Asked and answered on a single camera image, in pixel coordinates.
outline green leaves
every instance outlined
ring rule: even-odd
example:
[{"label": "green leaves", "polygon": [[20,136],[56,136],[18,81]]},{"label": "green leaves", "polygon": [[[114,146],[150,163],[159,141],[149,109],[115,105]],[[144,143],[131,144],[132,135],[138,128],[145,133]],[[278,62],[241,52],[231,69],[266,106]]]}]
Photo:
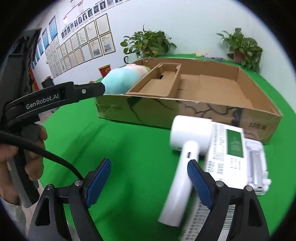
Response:
[{"label": "green leaves", "polygon": [[176,48],[176,45],[170,42],[171,38],[167,39],[163,31],[146,31],[144,25],[143,31],[134,32],[133,36],[124,38],[120,45],[125,47],[125,54],[136,53],[137,56],[156,57],[167,53],[171,47]]},{"label": "green leaves", "polygon": [[230,59],[233,59],[233,52],[239,50],[244,55],[241,65],[249,70],[259,72],[259,63],[263,50],[258,46],[255,39],[244,37],[241,30],[241,28],[235,28],[233,34],[229,34],[223,30],[222,32],[228,34],[228,37],[225,37],[221,33],[217,33],[217,35],[221,36],[223,42],[228,44],[230,53],[228,53],[227,56]]},{"label": "green leaves", "polygon": [[127,42],[123,41],[123,42],[120,43],[120,45],[121,45],[122,47],[126,47],[128,44],[127,44]]}]

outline framed certificate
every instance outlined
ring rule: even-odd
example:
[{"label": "framed certificate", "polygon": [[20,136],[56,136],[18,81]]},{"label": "framed certificate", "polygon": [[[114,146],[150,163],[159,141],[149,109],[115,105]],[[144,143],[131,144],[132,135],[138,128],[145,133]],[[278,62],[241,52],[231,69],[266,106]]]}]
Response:
[{"label": "framed certificate", "polygon": [[94,21],[86,25],[85,29],[89,41],[98,37],[98,34],[96,32],[96,24],[94,23]]},{"label": "framed certificate", "polygon": [[57,64],[59,62],[59,59],[57,57],[57,52],[56,51],[53,52],[52,57],[54,58],[55,64]]},{"label": "framed certificate", "polygon": [[61,45],[61,52],[62,52],[63,57],[65,57],[68,54],[65,44]]},{"label": "framed certificate", "polygon": [[53,56],[51,55],[49,58],[50,58],[50,61],[51,61],[51,63],[52,63],[52,66],[54,66],[54,65],[55,65],[55,62],[54,62],[54,58],[53,58]]},{"label": "framed certificate", "polygon": [[53,70],[54,70],[54,73],[55,73],[56,77],[59,76],[59,72],[57,70],[57,66],[56,65],[53,67]]},{"label": "framed certificate", "polygon": [[56,65],[56,67],[57,67],[57,71],[58,71],[59,75],[61,75],[63,73],[63,71],[62,71],[62,67],[61,67],[60,63],[58,63]]},{"label": "framed certificate", "polygon": [[77,64],[78,65],[82,64],[84,60],[83,60],[81,49],[77,49],[76,51],[74,51],[74,54],[77,60]]},{"label": "framed certificate", "polygon": [[64,58],[64,61],[65,61],[65,65],[66,65],[67,70],[71,69],[72,66],[71,66],[69,57]]},{"label": "framed certificate", "polygon": [[44,50],[46,58],[49,58],[47,49]]},{"label": "framed certificate", "polygon": [[111,33],[108,33],[108,34],[106,34],[104,36],[101,36],[100,40],[101,40],[101,43],[102,43],[102,48],[103,48],[104,55],[115,52],[114,42],[113,42],[113,38],[112,38]]},{"label": "framed certificate", "polygon": [[62,60],[63,59],[61,48],[58,48],[57,49],[57,56],[59,57],[59,60]]},{"label": "framed certificate", "polygon": [[51,41],[50,48],[51,48],[52,52],[55,51],[54,41]]},{"label": "framed certificate", "polygon": [[73,36],[71,36],[70,39],[71,39],[71,42],[72,42],[73,50],[79,48],[79,42],[78,42],[77,34],[74,34]]},{"label": "framed certificate", "polygon": [[81,51],[82,51],[82,55],[83,55],[83,58],[84,58],[84,61],[87,62],[89,60],[92,59],[91,57],[91,51],[89,49],[89,45],[86,44],[84,46],[81,47]]},{"label": "framed certificate", "polygon": [[99,39],[95,39],[95,40],[89,42],[89,45],[91,47],[91,54],[92,54],[93,58],[101,57],[103,55]]},{"label": "framed certificate", "polygon": [[70,64],[71,64],[72,68],[75,67],[75,66],[77,66],[77,62],[76,62],[74,53],[69,54],[68,57],[69,57]]},{"label": "framed certificate", "polygon": [[87,43],[85,28],[80,29],[77,32],[77,34],[78,34],[78,41],[79,41],[80,46]]},{"label": "framed certificate", "polygon": [[57,36],[54,38],[54,44],[55,44],[56,48],[59,47],[59,38]]},{"label": "framed certificate", "polygon": [[54,72],[54,69],[53,69],[53,68],[50,69],[50,72],[51,72],[51,74],[52,74],[52,77],[55,78],[56,75],[55,75],[55,72]]},{"label": "framed certificate", "polygon": [[61,64],[62,71],[63,72],[66,72],[67,71],[67,67],[66,67],[65,61],[63,59],[60,61],[60,64]]},{"label": "framed certificate", "polygon": [[52,49],[50,45],[47,47],[48,56],[52,55]]},{"label": "framed certificate", "polygon": [[65,45],[66,45],[66,49],[67,49],[67,52],[68,52],[68,53],[73,52],[73,49],[72,49],[72,45],[71,45],[71,41],[70,41],[70,39],[67,39],[67,41],[65,42]]},{"label": "framed certificate", "polygon": [[96,26],[98,28],[99,35],[103,35],[105,33],[110,32],[110,24],[108,15],[104,14],[96,19]]},{"label": "framed certificate", "polygon": [[52,62],[50,59],[47,60],[47,63],[48,63],[49,68],[52,68]]}]

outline cardboard insert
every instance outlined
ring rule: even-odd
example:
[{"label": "cardboard insert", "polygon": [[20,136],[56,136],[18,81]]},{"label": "cardboard insert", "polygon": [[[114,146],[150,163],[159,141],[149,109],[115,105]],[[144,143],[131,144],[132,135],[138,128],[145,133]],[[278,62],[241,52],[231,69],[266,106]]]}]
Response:
[{"label": "cardboard insert", "polygon": [[180,64],[160,63],[126,94],[174,98],[181,79]]}]

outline white product package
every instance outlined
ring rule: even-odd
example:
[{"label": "white product package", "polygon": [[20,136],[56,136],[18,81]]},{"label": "white product package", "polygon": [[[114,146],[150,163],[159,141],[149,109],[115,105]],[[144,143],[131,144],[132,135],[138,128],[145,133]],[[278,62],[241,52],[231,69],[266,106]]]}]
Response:
[{"label": "white product package", "polygon": [[[257,195],[264,194],[271,181],[267,179],[268,172],[262,144],[244,138],[243,129],[239,127],[215,122],[212,124],[212,137],[203,169],[209,172],[215,181],[223,181],[228,187],[243,189],[246,185],[251,185]],[[258,189],[258,184],[263,184],[262,188]],[[226,240],[234,209],[235,205],[229,205],[218,241]],[[180,241],[194,241],[209,212],[210,210],[202,205],[200,198],[195,194],[192,210],[183,227]]]}]

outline green table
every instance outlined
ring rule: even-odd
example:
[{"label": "green table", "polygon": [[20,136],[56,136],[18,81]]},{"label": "green table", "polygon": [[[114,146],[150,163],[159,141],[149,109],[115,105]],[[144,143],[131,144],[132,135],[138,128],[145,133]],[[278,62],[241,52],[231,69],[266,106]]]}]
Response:
[{"label": "green table", "polygon": [[[269,230],[274,232],[295,193],[296,115],[265,79],[246,72],[273,97],[284,115],[264,146],[272,184],[266,195],[259,197]],[[94,99],[59,108],[44,126],[49,136],[46,149],[71,162],[83,176],[104,157],[111,160],[110,178],[98,202],[90,208],[105,241],[178,240],[181,227],[157,221],[179,159],[179,153],[169,146],[170,130],[99,119]],[[44,166],[43,186],[52,183],[61,187],[76,180],[69,170],[52,161],[44,160]],[[68,205],[65,210],[73,224]]]}]

